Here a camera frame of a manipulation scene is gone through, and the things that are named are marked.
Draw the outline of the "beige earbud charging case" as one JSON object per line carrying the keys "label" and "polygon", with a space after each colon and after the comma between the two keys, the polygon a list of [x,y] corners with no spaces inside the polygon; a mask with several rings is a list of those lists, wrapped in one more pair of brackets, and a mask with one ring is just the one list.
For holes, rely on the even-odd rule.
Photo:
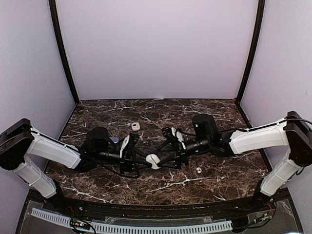
{"label": "beige earbud charging case", "polygon": [[140,130],[140,124],[138,122],[134,122],[131,124],[131,128],[133,131],[139,131]]}

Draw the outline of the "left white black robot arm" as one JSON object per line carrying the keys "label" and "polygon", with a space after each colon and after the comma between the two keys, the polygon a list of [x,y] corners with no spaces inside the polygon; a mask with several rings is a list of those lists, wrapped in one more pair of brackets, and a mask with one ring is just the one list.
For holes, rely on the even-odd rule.
{"label": "left white black robot arm", "polygon": [[81,173],[98,165],[104,168],[119,165],[118,174],[124,176],[125,172],[138,174],[141,169],[152,167],[143,152],[135,148],[138,140],[138,135],[129,134],[121,143],[114,143],[106,128],[95,127],[86,134],[85,142],[76,147],[46,136],[23,118],[0,135],[0,166],[16,173],[44,198],[50,198],[50,205],[63,213],[69,208],[68,200],[58,194],[56,182],[46,176],[29,155]]}

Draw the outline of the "white charging case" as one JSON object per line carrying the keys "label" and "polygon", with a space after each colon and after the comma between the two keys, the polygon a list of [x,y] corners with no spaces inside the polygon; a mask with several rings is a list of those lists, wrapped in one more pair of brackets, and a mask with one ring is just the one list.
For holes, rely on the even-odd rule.
{"label": "white charging case", "polygon": [[151,164],[151,168],[153,170],[158,170],[160,167],[158,166],[158,163],[160,162],[159,157],[156,154],[149,154],[146,156],[145,160]]}

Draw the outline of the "purple blue charging case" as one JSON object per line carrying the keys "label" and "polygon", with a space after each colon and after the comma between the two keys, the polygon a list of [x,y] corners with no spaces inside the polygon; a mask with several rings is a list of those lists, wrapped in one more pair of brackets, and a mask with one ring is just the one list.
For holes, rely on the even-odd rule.
{"label": "purple blue charging case", "polygon": [[118,143],[118,142],[119,142],[119,138],[118,138],[118,137],[111,136],[110,139],[111,139],[114,143]]}

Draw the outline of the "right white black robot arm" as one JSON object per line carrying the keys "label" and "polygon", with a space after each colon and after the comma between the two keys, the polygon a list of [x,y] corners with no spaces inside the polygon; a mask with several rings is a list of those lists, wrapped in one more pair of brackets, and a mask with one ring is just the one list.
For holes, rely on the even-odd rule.
{"label": "right white black robot arm", "polygon": [[249,208],[260,211],[268,203],[268,198],[287,182],[294,174],[312,164],[312,130],[308,121],[297,112],[276,122],[249,129],[219,131],[215,119],[208,114],[198,114],[192,118],[195,130],[193,139],[184,140],[182,131],[165,127],[162,134],[166,141],[157,149],[171,145],[172,156],[161,160],[157,166],[173,162],[177,169],[188,165],[188,157],[210,153],[218,157],[231,157],[247,151],[288,146],[286,155],[259,184],[257,191],[249,200]]}

